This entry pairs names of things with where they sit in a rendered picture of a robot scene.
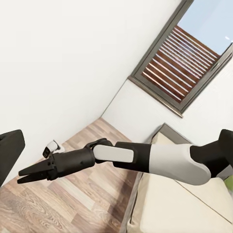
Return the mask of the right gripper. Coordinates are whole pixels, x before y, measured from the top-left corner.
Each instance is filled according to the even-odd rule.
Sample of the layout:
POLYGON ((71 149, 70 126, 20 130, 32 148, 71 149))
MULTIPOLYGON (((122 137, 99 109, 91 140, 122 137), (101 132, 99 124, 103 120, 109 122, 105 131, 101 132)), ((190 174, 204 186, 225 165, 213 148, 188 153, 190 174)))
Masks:
POLYGON ((79 172, 83 167, 81 154, 78 150, 72 150, 59 154, 52 154, 49 159, 41 160, 34 165, 18 172, 19 176, 25 176, 17 180, 18 184, 33 181, 45 180, 53 181, 67 175, 79 172))

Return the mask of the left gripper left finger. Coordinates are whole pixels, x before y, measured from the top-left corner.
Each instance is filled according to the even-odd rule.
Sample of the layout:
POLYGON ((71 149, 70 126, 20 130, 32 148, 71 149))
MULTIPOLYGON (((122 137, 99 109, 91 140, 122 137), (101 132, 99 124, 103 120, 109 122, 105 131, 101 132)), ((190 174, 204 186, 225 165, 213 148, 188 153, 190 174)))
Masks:
POLYGON ((21 129, 0 135, 0 187, 25 148, 21 129))

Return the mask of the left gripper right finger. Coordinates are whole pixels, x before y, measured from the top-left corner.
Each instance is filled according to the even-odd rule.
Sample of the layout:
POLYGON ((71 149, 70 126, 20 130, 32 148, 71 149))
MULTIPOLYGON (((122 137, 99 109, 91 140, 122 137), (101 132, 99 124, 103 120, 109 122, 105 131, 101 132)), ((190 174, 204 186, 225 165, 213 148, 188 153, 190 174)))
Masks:
POLYGON ((233 168, 233 131, 222 129, 217 145, 233 168))

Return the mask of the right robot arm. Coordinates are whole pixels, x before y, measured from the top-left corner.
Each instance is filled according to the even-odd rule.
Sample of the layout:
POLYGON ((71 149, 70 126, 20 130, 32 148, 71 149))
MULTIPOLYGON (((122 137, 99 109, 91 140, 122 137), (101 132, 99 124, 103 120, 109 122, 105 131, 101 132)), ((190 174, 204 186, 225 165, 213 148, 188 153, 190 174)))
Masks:
POLYGON ((53 181, 104 162, 114 167, 164 176, 190 185, 203 185, 211 178, 233 175, 233 168, 219 149, 218 140, 195 144, 157 145, 117 142, 107 138, 85 145, 83 149, 64 153, 54 139, 43 152, 43 160, 18 172, 25 176, 18 184, 33 181, 53 181))

